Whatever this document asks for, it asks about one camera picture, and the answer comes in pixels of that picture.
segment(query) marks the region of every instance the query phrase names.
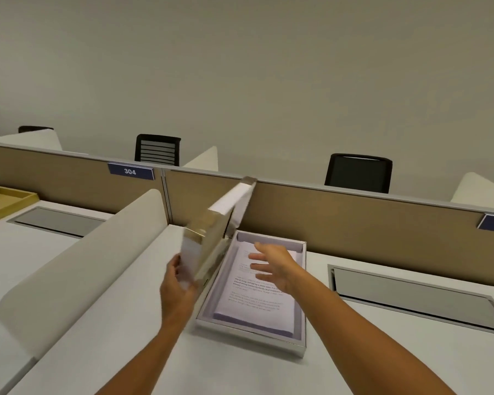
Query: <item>person's left hand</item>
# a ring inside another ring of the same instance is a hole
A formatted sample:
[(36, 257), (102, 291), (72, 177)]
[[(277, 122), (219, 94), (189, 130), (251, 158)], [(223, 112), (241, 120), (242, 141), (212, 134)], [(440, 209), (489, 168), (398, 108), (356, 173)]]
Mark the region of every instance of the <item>person's left hand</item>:
[(165, 278), (159, 289), (161, 294), (161, 327), (175, 325), (183, 329), (194, 310), (197, 287), (195, 284), (190, 285), (187, 290), (181, 287), (176, 277), (179, 262), (179, 254), (177, 254), (166, 265)]

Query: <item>white box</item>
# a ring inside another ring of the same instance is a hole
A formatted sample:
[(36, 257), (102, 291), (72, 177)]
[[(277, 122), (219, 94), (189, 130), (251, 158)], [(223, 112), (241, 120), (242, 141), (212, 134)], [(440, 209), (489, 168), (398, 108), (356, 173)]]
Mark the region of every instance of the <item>white box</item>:
[(225, 320), (222, 317), (216, 318), (214, 311), (223, 292), (225, 283), (229, 278), (231, 267), (238, 250), (237, 243), (243, 241), (250, 243), (258, 241), (266, 244), (283, 245), (290, 251), (296, 251), (297, 263), (304, 269), (306, 267), (305, 242), (236, 230), (214, 281), (207, 283), (208, 286), (210, 285), (210, 290), (207, 292), (205, 301), (195, 319), (196, 325), (208, 330), (242, 338), (247, 341), (270, 345), (273, 348), (292, 353), (302, 358), (306, 349), (305, 315), (296, 301), (295, 327), (292, 337), (278, 333), (276, 330), (271, 330), (270, 328), (252, 325), (237, 319), (227, 318)]

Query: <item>hand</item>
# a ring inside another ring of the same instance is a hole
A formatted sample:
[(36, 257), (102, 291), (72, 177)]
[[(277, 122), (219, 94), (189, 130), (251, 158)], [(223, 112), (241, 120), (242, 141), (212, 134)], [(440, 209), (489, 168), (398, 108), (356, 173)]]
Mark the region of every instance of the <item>hand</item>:
[(254, 247), (261, 253), (250, 253), (249, 259), (266, 261), (269, 264), (251, 263), (251, 269), (270, 273), (257, 273), (256, 278), (273, 283), (280, 291), (292, 295), (296, 279), (305, 270), (294, 261), (282, 245), (257, 242)]
[(174, 255), (166, 265), (165, 278), (159, 289), (161, 294), (161, 327), (175, 325), (181, 330), (185, 327), (194, 310), (197, 287), (195, 284), (184, 290), (176, 277), (179, 254)]

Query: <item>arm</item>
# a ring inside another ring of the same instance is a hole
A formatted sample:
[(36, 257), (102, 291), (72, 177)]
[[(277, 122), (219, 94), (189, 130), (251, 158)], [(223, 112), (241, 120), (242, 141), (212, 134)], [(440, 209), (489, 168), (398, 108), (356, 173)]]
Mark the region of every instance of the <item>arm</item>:
[(162, 323), (158, 334), (96, 395), (151, 394), (194, 309), (196, 288), (191, 286), (187, 291), (181, 288), (176, 278), (178, 264), (179, 255), (176, 255), (168, 263), (161, 284)]
[(424, 363), (371, 324), (291, 258), (283, 246), (256, 244), (249, 258), (260, 280), (292, 295), (355, 395), (453, 395)]

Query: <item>forearm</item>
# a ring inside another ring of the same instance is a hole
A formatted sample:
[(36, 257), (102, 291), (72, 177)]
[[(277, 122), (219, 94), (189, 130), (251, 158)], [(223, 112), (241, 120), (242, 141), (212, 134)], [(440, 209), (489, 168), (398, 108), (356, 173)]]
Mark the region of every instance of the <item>forearm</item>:
[(309, 273), (292, 295), (355, 395), (435, 394), (452, 390), (426, 365)]
[(149, 395), (183, 330), (183, 325), (167, 323), (125, 367), (96, 395)]

